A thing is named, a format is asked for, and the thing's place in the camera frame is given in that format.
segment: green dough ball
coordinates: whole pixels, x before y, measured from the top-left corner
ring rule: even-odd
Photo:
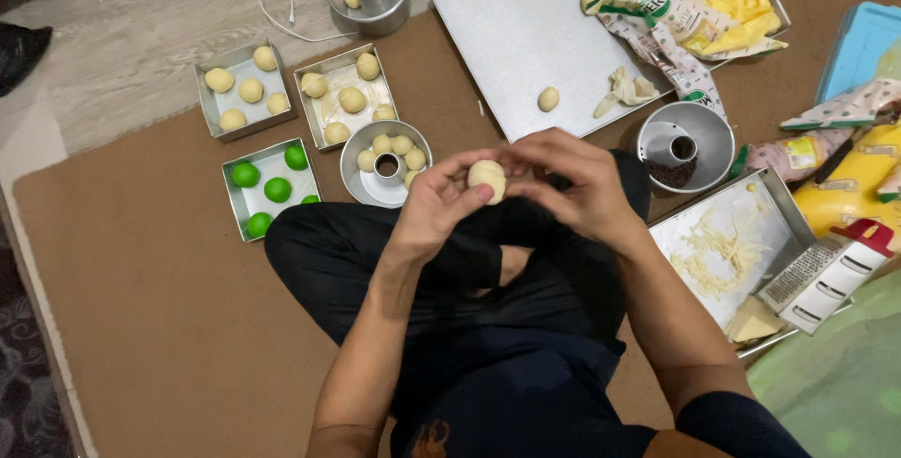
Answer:
[[[297,171],[310,167],[310,163],[306,161],[306,153],[300,147],[288,147],[285,151],[285,164]]]
[[[291,198],[291,184],[285,178],[276,176],[266,182],[263,192],[266,194],[266,198],[269,198],[269,201],[284,203],[288,198]]]
[[[250,233],[252,237],[259,238],[266,234],[266,230],[271,223],[272,215],[267,214],[266,212],[257,212],[251,215],[251,218],[247,221],[247,232]]]
[[[231,170],[231,180],[238,187],[253,187],[260,181],[260,170],[249,162],[242,162]]]

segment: grated cheese pile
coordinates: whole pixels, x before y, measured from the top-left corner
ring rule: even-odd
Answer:
[[[733,216],[734,236],[727,236],[714,227],[711,219],[715,210],[716,207],[711,206],[691,228],[691,236],[682,238],[695,249],[695,252],[687,257],[672,253],[670,263],[683,279],[688,275],[696,282],[692,290],[698,295],[714,297],[718,301],[724,292],[735,290],[744,282],[750,269],[760,261],[760,251],[767,247],[749,241],[746,234],[757,218],[759,210],[754,210],[741,224],[736,223]],[[724,279],[710,272],[707,261],[704,260],[704,256],[709,252],[719,254],[732,266],[733,275],[730,279]]]

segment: person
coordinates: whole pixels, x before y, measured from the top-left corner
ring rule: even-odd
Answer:
[[[467,188],[498,161],[507,187]],[[635,157],[557,130],[450,157],[404,206],[322,203],[269,227],[272,267],[340,346],[308,456],[807,456],[650,236]],[[624,425],[604,394],[624,314],[674,430]]]

